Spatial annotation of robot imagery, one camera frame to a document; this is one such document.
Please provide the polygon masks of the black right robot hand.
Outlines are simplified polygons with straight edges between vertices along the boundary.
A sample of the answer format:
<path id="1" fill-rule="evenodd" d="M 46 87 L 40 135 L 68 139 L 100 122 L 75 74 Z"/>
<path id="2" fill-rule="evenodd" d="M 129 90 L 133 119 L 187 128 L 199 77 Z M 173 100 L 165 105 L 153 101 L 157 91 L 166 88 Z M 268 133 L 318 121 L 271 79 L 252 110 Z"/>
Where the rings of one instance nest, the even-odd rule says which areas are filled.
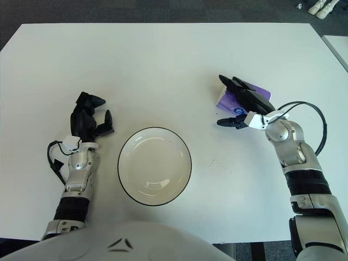
<path id="1" fill-rule="evenodd" d="M 225 88 L 220 94 L 216 106 L 233 116 L 217 120 L 217 125 L 236 129 L 246 128 L 248 125 L 244 120 L 249 112 L 267 115 L 275 110 L 270 103 L 271 93 L 269 91 L 237 77 L 230 79 L 219 75 L 219 80 Z"/>

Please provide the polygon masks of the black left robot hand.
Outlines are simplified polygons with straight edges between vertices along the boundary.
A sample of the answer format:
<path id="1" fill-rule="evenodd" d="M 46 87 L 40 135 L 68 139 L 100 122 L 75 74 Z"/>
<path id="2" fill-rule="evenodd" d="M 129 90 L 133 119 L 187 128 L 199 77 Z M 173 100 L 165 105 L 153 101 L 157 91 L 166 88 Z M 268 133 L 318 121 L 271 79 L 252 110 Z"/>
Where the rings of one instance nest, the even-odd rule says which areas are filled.
<path id="1" fill-rule="evenodd" d="M 81 138 L 82 142 L 95 142 L 99 136 L 114 133 L 113 118 L 110 110 L 105 112 L 104 122 L 97 125 L 93 115 L 95 109 L 106 101 L 98 96 L 81 92 L 70 116 L 71 134 Z"/>

